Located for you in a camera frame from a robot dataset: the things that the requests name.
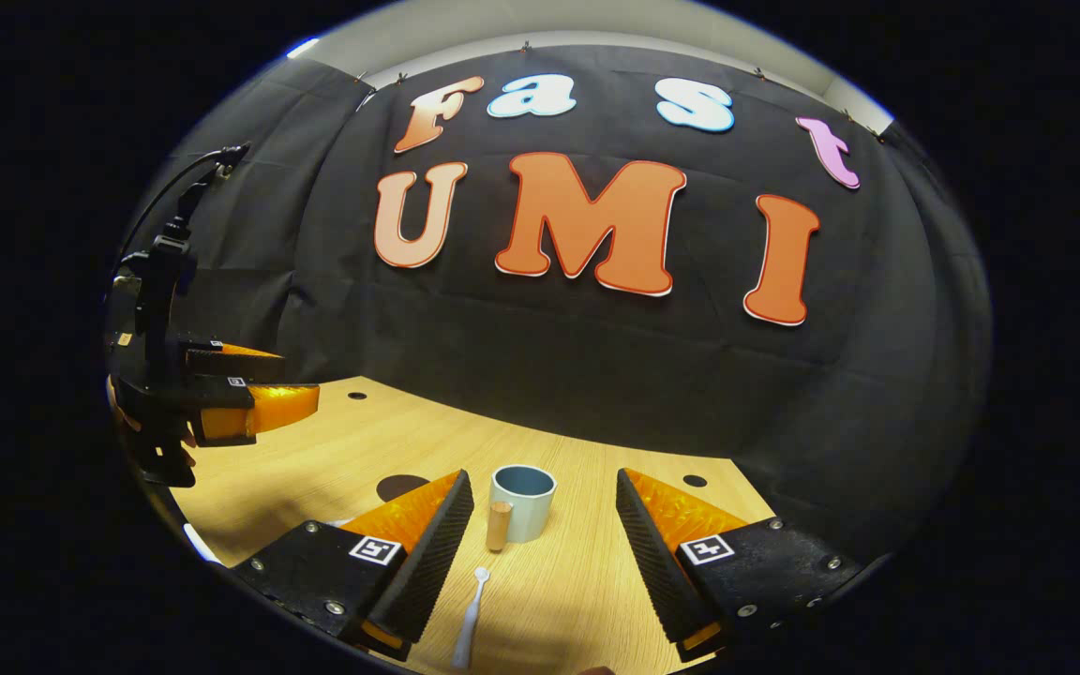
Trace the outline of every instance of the orange letter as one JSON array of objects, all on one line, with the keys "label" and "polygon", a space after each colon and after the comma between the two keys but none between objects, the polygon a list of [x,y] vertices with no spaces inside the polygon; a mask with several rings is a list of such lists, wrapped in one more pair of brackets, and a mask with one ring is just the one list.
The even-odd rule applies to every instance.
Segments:
[{"label": "orange letter", "polygon": [[453,116],[458,114],[458,110],[461,110],[461,104],[464,102],[462,91],[472,94],[480,90],[483,84],[485,82],[480,77],[474,76],[417,97],[415,102],[410,103],[410,107],[415,109],[410,112],[407,133],[404,134],[402,140],[395,143],[394,152],[406,152],[411,148],[419,148],[423,143],[436,140],[444,132],[443,126],[436,126],[436,118],[444,116],[446,120],[453,119]]},{"label": "orange letter", "polygon": [[807,206],[777,195],[759,195],[757,208],[766,217],[766,253],[757,287],[744,296],[744,311],[781,325],[807,320],[802,303],[802,274],[807,273],[807,244],[819,230],[820,218]]},{"label": "orange letter", "polygon": [[444,246],[444,237],[449,231],[449,210],[453,208],[453,188],[465,174],[469,166],[464,162],[449,162],[428,170],[423,179],[432,185],[432,197],[428,201],[428,219],[423,221],[423,234],[415,242],[402,238],[402,205],[407,201],[407,189],[416,184],[416,172],[391,173],[378,180],[378,214],[373,220],[373,248],[378,256],[394,267],[420,267],[428,265]]},{"label": "orange letter", "polygon": [[501,272],[524,276],[549,272],[549,256],[540,249],[548,224],[565,276],[582,273],[613,231],[611,252],[594,269],[600,285],[642,295],[672,291],[673,278],[664,271],[664,239],[673,195],[686,187],[685,173],[657,162],[627,162],[591,201],[565,154],[519,154],[511,160],[511,172],[519,176],[519,200],[511,242],[494,257]]}]

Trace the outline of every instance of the black ridged finger pad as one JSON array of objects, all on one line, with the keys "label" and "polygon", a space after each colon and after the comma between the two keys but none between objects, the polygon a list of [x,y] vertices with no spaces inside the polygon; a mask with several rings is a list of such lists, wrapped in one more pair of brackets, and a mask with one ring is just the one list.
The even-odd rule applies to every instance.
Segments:
[{"label": "black ridged finger pad", "polygon": [[374,604],[369,621],[393,636],[419,642],[436,607],[453,559],[458,555],[471,515],[473,490],[469,487],[469,474],[462,470],[416,550],[410,552],[387,591]]},{"label": "black ridged finger pad", "polygon": [[639,492],[622,469],[616,482],[616,510],[664,636],[672,643],[693,636],[712,622],[711,612],[664,546]]}]

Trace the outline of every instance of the black fabric curtain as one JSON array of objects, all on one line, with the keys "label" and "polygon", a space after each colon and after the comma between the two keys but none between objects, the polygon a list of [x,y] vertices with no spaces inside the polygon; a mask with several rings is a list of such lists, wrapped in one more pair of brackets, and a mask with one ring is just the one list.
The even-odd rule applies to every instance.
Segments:
[{"label": "black fabric curtain", "polygon": [[[501,86],[561,73],[576,106],[494,118]],[[411,99],[480,76],[436,140],[394,153]],[[724,133],[657,114],[654,84],[719,86]],[[238,89],[189,134],[154,185],[199,153],[252,140],[191,224],[199,255],[175,325],[287,357],[293,380],[363,375],[477,415],[605,444],[732,458],[783,517],[862,561],[905,541],[955,473],[990,357],[985,273],[960,211],[895,124],[882,140],[843,112],[735,68],[624,46],[553,46],[462,60],[373,93],[313,60],[284,60]],[[849,147],[861,188],[841,187],[794,119],[823,120]],[[631,160],[686,173],[665,253],[673,291],[622,294],[594,279],[494,268],[518,195],[518,153],[569,154],[596,197]],[[417,269],[373,248],[377,183],[419,176],[402,234],[428,208],[422,176],[465,162],[442,252]],[[758,195],[819,215],[806,323],[754,320]],[[151,242],[167,208],[137,238]],[[118,322],[125,309],[116,307]]]}]

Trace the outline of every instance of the light blue mug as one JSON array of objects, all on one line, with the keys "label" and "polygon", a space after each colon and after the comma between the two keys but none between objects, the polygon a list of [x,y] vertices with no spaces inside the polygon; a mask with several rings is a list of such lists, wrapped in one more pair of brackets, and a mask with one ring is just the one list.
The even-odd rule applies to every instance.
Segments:
[{"label": "light blue mug", "polygon": [[556,491],[557,480],[535,465],[511,464],[494,470],[489,475],[489,504],[511,504],[508,542],[530,542],[543,532],[552,496]]}]

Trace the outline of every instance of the plastic spoon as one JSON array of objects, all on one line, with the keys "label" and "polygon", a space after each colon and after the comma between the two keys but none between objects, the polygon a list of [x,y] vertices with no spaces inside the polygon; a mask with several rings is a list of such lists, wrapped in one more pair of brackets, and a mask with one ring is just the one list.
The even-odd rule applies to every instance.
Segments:
[{"label": "plastic spoon", "polygon": [[477,578],[477,593],[472,597],[472,603],[465,608],[464,623],[461,624],[461,636],[458,637],[458,648],[453,652],[453,667],[469,667],[469,650],[473,645],[473,627],[477,623],[477,608],[481,604],[481,588],[489,579],[489,570],[480,567],[472,571]]}]

